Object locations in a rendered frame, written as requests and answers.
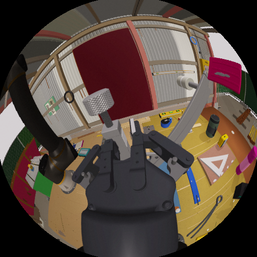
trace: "white triangle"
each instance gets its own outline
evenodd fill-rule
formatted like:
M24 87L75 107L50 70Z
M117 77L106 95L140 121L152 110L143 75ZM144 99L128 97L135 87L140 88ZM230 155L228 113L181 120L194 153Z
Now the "white triangle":
M217 176L220 177L223 174L223 169L227 162L228 156L229 156L228 154L225 154L225 155L209 157L209 158L200 158L200 160L204 162L213 172L215 172ZM220 167L218 168L212 162L219 161L219 160L223 160L223 161Z

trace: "green poster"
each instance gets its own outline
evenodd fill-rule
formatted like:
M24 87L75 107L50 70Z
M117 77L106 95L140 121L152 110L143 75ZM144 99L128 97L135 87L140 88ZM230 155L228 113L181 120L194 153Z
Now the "green poster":
M55 98L52 96L49 101L44 105L46 110L51 110L51 106L54 105L56 103ZM49 116L55 115L56 111L59 110L59 106L57 105L56 107L54 107L51 112L49 112Z

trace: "pink cylinder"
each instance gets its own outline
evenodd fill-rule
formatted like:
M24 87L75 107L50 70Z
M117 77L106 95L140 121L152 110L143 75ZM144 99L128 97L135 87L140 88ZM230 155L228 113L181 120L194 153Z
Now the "pink cylinder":
M257 148L254 146L249 154L244 158L244 160L236 167L235 172L237 175L240 175L257 157Z

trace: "concrete floor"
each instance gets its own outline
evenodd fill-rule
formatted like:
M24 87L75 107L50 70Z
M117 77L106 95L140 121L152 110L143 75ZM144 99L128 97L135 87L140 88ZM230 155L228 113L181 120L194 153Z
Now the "concrete floor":
M251 128L254 124L254 121L256 120L255 117L252 116L251 114L248 116L248 118L243 123L245 128L242 125L239 125L236 122L236 118L233 117L233 115L235 115L238 118L246 110L247 106L244 106L244 104L237 102L235 99L233 99L228 95L222 95L222 96L219 95L218 105L221 106L218 110L223 115L225 115L238 128L238 130L245 137L246 141L249 143L250 147L253 148L253 145L250 143L249 139L247 138L247 135L250 133ZM37 191L35 195L35 205L39 209L40 218L42 221L42 224L39 224L39 226L43 228L48 234L50 234L55 239L77 250L76 247L66 242L60 235L58 235L48 226L48 212L49 212L48 197L42 194L41 192Z

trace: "sky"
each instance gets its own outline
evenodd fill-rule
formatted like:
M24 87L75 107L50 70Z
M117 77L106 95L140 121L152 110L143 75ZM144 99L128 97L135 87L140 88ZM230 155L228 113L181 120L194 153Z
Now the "sky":
M247 72L247 69L242 62L244 60L240 59L237 52L221 34L208 34L214 57L238 63L241 65L242 70ZM7 108L0 114L0 124L0 161L3 164L10 146L25 125L18 115L13 103L10 103Z

